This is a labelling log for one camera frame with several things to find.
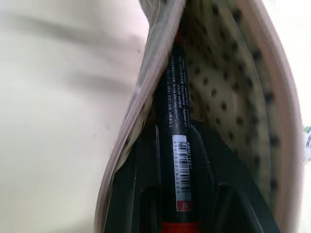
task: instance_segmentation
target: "dotted fabric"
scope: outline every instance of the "dotted fabric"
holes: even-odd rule
[[[212,126],[248,166],[274,211],[279,146],[276,106],[266,63],[234,0],[189,0],[186,58],[190,116]],[[139,136],[152,97],[123,148],[123,160]]]

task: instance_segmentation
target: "white label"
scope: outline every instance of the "white label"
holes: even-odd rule
[[[173,135],[175,194],[177,211],[192,211],[188,143],[184,135]]]

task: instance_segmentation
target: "white surface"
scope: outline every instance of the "white surface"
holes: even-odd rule
[[[311,125],[311,2],[309,0],[264,0],[282,41],[295,79],[302,122]],[[306,149],[310,157],[310,148]],[[299,233],[311,232],[311,162],[306,163]]]
[[[91,233],[148,22],[137,0],[0,11],[0,232]]]

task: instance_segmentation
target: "red pen cap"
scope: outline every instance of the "red pen cap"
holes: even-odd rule
[[[162,223],[162,233],[200,233],[200,222],[187,222],[187,223]]]

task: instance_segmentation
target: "beige pouch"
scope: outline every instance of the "beige pouch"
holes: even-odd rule
[[[248,166],[281,232],[295,232],[302,193],[299,103],[289,64],[260,0],[141,0],[150,30],[136,92],[98,196],[105,225],[110,185],[152,106],[179,20],[187,19],[190,117],[209,124]]]

